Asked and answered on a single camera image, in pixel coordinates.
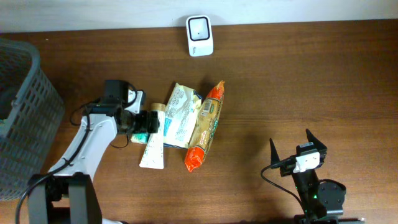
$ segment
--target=white wall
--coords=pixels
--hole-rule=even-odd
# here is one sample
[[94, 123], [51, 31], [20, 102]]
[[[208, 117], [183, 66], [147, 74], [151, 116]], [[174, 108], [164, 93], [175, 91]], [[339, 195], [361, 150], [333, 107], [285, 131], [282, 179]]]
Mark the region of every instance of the white wall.
[[398, 18], [398, 0], [0, 0], [0, 31], [184, 26]]

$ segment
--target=brown tabletop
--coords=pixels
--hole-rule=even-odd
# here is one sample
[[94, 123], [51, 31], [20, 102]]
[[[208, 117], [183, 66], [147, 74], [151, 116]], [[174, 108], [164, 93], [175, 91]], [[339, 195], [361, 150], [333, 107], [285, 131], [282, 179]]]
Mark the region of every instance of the brown tabletop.
[[[398, 21], [216, 26], [208, 57], [188, 54], [185, 28], [3, 34], [38, 47], [41, 67], [66, 113], [43, 171], [70, 144], [68, 115], [103, 94], [105, 79], [147, 93], [145, 107], [166, 103], [175, 82], [206, 95], [225, 80], [220, 123], [202, 167], [188, 173], [182, 149], [166, 148], [165, 169], [139, 167], [145, 146], [108, 147], [94, 179], [103, 216], [131, 223], [231, 223], [302, 213], [260, 170], [268, 139], [281, 158], [307, 142], [305, 128], [328, 146], [320, 179], [347, 186], [344, 217], [398, 220]], [[118, 137], [114, 144], [123, 145]], [[266, 176], [295, 192], [291, 177]], [[13, 223], [16, 201], [0, 202]], [[27, 222], [27, 209], [22, 210]]]

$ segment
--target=barcode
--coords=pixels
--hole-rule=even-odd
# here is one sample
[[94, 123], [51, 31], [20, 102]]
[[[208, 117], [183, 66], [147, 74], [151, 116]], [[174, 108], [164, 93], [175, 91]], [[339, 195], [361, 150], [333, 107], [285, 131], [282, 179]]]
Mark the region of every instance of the barcode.
[[205, 105], [203, 106], [203, 112], [209, 113], [210, 106], [211, 106], [211, 100], [206, 100]]

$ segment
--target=orange and yellow package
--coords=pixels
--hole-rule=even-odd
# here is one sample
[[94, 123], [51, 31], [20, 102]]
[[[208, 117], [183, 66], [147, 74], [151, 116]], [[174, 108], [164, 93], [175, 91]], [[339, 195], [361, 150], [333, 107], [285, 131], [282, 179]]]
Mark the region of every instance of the orange and yellow package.
[[209, 152], [218, 125], [223, 99], [224, 81], [221, 81], [207, 94], [200, 107], [197, 123], [185, 156], [185, 165], [189, 172], [200, 167]]

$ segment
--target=plastic basket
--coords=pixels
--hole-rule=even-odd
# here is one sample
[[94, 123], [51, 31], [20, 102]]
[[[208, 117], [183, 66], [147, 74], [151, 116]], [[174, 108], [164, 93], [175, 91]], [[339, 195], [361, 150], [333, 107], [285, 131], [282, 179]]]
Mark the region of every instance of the plastic basket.
[[40, 172], [64, 113], [39, 51], [0, 39], [0, 200], [20, 197]]

